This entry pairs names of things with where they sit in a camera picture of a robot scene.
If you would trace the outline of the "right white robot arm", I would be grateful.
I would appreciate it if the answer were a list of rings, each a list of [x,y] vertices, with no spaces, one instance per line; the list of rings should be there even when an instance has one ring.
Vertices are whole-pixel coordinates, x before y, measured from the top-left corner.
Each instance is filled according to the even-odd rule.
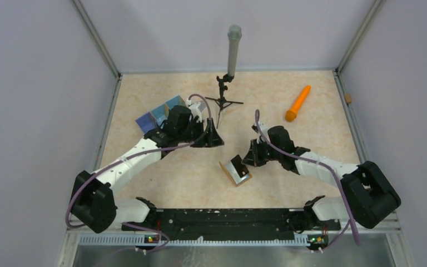
[[[372,161],[348,164],[320,156],[305,147],[295,146],[283,126],[272,128],[253,124],[258,134],[242,159],[244,165],[260,167],[277,161],[283,169],[317,178],[340,189],[339,197],[318,196],[308,201],[304,223],[319,229],[329,220],[353,218],[372,229],[401,205],[401,198],[378,165]]]

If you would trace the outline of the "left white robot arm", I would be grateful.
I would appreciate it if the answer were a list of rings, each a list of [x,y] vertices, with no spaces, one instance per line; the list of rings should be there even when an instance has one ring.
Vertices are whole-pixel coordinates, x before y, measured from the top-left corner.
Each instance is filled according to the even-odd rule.
[[[114,194],[143,169],[165,158],[170,152],[185,147],[212,148],[224,145],[217,133],[211,109],[205,98],[176,105],[167,119],[149,130],[129,151],[111,164],[96,170],[80,172],[74,181],[65,215],[70,229],[79,221],[95,233],[105,231],[114,222],[117,206]]]

